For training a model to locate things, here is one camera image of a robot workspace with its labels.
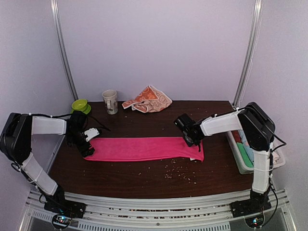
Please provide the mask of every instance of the wood grain surface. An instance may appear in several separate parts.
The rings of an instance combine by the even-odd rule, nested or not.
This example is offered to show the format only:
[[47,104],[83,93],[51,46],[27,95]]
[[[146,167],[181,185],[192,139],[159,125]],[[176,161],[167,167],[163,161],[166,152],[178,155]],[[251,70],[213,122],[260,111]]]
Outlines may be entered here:
[[[226,101],[175,101],[159,113],[143,114],[123,110],[108,115],[102,102],[90,103],[91,115],[110,132],[101,137],[176,137],[180,130],[173,121],[187,113],[195,121],[232,110]],[[88,128],[97,127],[89,118]],[[86,161],[76,147],[64,141],[53,163],[50,176],[65,191],[117,198],[178,198],[230,193],[250,189],[252,175],[241,175],[226,135],[203,140],[204,162],[174,158],[144,162]]]

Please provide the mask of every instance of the white mug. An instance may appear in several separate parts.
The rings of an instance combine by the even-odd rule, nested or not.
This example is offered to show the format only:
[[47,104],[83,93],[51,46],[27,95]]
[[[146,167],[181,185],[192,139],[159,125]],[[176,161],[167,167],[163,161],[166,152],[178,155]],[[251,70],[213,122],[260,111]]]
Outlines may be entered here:
[[102,97],[107,107],[107,113],[116,114],[118,111],[116,90],[106,90],[102,93]]

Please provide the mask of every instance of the patterned orange towel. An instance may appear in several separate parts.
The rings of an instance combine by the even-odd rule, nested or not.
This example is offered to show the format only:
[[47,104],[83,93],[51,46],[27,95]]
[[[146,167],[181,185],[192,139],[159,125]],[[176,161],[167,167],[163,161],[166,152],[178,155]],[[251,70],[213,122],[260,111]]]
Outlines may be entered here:
[[160,112],[172,104],[172,100],[153,86],[146,87],[134,100],[122,103],[124,109],[138,110],[143,113]]

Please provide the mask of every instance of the mug handle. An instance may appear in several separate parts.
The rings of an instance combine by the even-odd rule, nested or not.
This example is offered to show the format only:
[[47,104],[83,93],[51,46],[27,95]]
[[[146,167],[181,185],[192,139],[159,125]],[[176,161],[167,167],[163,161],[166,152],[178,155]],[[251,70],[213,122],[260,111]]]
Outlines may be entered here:
[[111,100],[107,100],[107,109],[108,110],[111,110]]

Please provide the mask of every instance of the red cloth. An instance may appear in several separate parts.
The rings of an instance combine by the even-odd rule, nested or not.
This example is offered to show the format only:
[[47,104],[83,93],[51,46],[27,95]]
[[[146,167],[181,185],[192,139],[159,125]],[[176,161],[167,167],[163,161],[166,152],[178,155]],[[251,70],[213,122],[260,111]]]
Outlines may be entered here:
[[91,161],[129,162],[175,157],[204,159],[202,144],[199,152],[197,146],[188,147],[182,137],[96,138],[90,143],[95,152],[85,159]]

